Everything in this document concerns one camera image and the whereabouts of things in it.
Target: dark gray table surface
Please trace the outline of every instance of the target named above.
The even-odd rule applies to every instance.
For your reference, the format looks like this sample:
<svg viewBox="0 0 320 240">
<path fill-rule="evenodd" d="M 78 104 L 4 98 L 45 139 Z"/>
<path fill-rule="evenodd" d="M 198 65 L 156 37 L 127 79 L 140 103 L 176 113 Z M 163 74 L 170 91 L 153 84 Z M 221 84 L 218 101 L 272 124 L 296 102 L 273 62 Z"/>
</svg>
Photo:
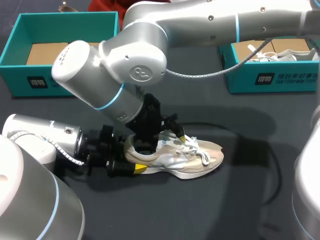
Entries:
<svg viewBox="0 0 320 240">
<path fill-rule="evenodd" d="M 85 11 L 89 0 L 67 0 Z M 56 12 L 59 0 L 2 0 L 0 52 L 18 13 Z M 168 68 L 186 74 L 221 70 L 216 47 L 172 49 Z M 220 124 L 188 126 L 186 133 L 220 144 L 222 167 L 194 180 L 168 173 L 135 178 L 108 178 L 95 168 L 86 182 L 66 171 L 64 181 L 85 211 L 85 240 L 291 240 L 291 191 L 294 161 L 306 143 L 315 108 L 313 93 L 228 93 L 224 77 L 188 80 L 166 75 L 146 87 L 161 101 L 164 114 L 178 113 L 181 122 Z M 24 114 L 100 129 L 110 120 L 75 98 L 12 99 L 0 79 L 0 129 L 10 114 Z M 278 158 L 282 188 L 269 205 L 279 179 L 268 145 Z"/>
</svg>

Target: robotic arm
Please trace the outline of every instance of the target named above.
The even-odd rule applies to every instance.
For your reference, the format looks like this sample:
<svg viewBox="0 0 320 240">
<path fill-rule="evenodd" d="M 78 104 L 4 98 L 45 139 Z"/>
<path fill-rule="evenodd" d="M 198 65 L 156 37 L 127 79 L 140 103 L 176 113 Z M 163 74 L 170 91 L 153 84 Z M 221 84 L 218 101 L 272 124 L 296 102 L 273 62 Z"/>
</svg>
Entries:
<svg viewBox="0 0 320 240">
<path fill-rule="evenodd" d="M 192 0 L 138 2 L 123 30 L 98 49 L 69 44 L 52 67 L 53 78 L 79 99 L 147 139 L 164 129 L 183 140 L 177 116 L 138 86 L 156 84 L 167 69 L 168 48 L 217 46 L 277 36 L 319 35 L 318 0 Z"/>
</svg>

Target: teal box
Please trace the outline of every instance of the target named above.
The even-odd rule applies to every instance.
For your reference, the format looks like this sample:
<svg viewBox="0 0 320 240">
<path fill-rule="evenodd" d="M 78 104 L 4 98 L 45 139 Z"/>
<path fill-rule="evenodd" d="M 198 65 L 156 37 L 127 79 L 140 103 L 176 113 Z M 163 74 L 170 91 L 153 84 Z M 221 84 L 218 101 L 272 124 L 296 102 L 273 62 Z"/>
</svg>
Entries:
<svg viewBox="0 0 320 240">
<path fill-rule="evenodd" d="M 220 46 L 219 53 L 223 69 L 239 63 L 233 44 Z M 318 69 L 319 61 L 246 62 L 227 73 L 225 79 L 231 94 L 314 92 Z"/>
<path fill-rule="evenodd" d="M 100 43 L 119 31 L 117 12 L 22 13 L 0 57 L 0 75 L 13 97 L 72 96 L 53 80 L 52 65 L 26 65 L 32 45 L 76 40 Z M 32 88 L 30 78 L 44 79 L 46 88 Z"/>
</svg>

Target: shoe sole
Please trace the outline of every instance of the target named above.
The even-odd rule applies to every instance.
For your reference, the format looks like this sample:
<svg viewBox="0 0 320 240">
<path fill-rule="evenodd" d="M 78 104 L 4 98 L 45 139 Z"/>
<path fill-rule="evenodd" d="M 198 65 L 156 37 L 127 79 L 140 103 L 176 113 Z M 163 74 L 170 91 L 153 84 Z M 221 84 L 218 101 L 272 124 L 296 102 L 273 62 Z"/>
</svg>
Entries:
<svg viewBox="0 0 320 240">
<path fill-rule="evenodd" d="M 142 172 L 141 174 L 155 174 L 155 173 L 159 173 L 159 172 L 167 172 L 172 175 L 175 175 L 179 179 L 184 179 L 184 180 L 185 179 L 195 179 L 195 178 L 199 178 L 203 175 L 206 175 L 206 174 L 212 172 L 217 167 L 219 167 L 221 163 L 222 162 L 220 162 L 217 166 L 215 166 L 214 168 L 211 168 L 209 170 L 201 171 L 201 172 L 194 172 L 194 173 L 179 172 L 177 170 L 171 170 L 171 169 L 167 169 L 164 167 L 147 167 L 147 169 L 144 172 Z"/>
</svg>

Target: sneaker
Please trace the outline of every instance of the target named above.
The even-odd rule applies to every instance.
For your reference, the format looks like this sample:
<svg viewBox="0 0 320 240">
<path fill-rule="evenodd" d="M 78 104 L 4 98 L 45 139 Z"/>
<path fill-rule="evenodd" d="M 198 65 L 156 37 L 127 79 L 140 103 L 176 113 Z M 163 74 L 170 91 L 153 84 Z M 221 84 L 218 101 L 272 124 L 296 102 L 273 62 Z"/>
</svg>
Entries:
<svg viewBox="0 0 320 240">
<path fill-rule="evenodd" d="M 163 131 L 156 140 L 153 153 L 142 154 L 135 149 L 135 136 L 126 138 L 123 148 L 126 159 L 148 166 L 142 174 L 168 172 L 180 179 L 194 179 L 212 172 L 224 159 L 221 146 L 196 137 L 185 136 L 186 142 L 182 142 L 173 133 Z"/>
<path fill-rule="evenodd" d="M 256 48 L 251 44 L 248 48 L 254 52 Z M 295 61 L 315 61 L 319 59 L 315 48 L 310 51 L 293 51 L 287 49 L 280 53 L 275 52 L 258 52 L 257 59 L 250 59 L 249 62 L 295 62 Z"/>
</svg>

